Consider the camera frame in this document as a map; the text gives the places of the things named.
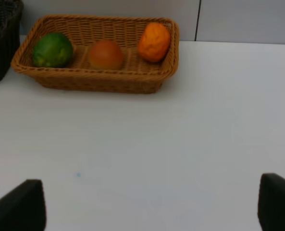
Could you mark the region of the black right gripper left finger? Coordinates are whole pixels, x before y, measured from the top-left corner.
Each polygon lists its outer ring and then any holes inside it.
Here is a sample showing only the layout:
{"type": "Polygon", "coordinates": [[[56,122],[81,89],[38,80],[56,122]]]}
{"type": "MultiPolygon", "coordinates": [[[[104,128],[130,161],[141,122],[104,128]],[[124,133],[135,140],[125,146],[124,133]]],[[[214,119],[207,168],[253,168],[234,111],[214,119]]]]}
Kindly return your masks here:
{"type": "Polygon", "coordinates": [[[41,180],[26,180],[0,198],[0,231],[43,231],[46,224],[41,180]]]}

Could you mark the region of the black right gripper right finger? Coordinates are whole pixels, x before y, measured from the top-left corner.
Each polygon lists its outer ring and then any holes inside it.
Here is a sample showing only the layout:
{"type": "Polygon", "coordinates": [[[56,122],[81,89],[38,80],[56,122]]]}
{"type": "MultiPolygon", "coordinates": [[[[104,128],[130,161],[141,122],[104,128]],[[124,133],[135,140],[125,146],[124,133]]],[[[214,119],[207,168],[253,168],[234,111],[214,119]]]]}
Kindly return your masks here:
{"type": "Polygon", "coordinates": [[[285,179],[275,173],[261,176],[258,219],[263,231],[285,231],[285,179]]]}

